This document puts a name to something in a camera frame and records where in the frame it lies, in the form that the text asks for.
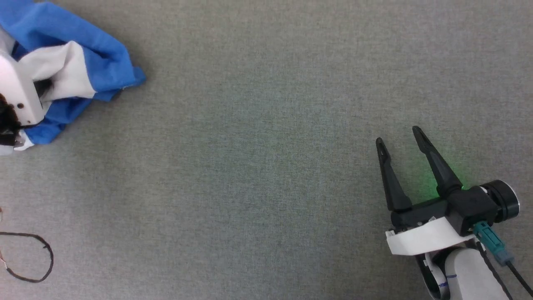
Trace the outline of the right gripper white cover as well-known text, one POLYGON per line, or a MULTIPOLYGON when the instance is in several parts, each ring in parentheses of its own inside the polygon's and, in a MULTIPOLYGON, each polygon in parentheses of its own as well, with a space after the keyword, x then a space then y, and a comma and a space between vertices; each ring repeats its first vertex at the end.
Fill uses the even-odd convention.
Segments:
MULTIPOLYGON (((437 193, 447 197, 461 190, 463 183, 449 167, 420 127, 412 127, 419 150, 426 156, 437 183, 437 193)), ((413 205, 403 191, 391 165, 391 156, 383 139, 376 139, 376 150, 392 230, 385 232, 393 255, 420 255, 451 247, 474 238, 473 234, 460 236, 448 222, 448 203, 432 199, 429 203, 413 205)))

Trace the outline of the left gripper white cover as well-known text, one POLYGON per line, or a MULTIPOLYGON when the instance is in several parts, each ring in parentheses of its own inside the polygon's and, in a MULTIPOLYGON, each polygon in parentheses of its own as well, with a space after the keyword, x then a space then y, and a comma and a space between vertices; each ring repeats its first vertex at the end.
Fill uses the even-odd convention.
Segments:
POLYGON ((13 107, 21 125, 38 125, 44 119, 40 99, 52 87, 51 79, 34 81, 8 54, 0 54, 0 95, 13 107))

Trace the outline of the blue and white long-sleeve shirt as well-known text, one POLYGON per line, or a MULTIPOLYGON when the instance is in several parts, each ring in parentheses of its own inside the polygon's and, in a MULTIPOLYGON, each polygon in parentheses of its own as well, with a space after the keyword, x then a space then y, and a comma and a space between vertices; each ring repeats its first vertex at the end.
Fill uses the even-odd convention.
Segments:
POLYGON ((48 80, 35 125, 21 121, 15 150, 51 143, 92 100, 110 101, 145 81, 127 48, 113 36, 52 2, 0 0, 0 53, 32 82, 48 80))

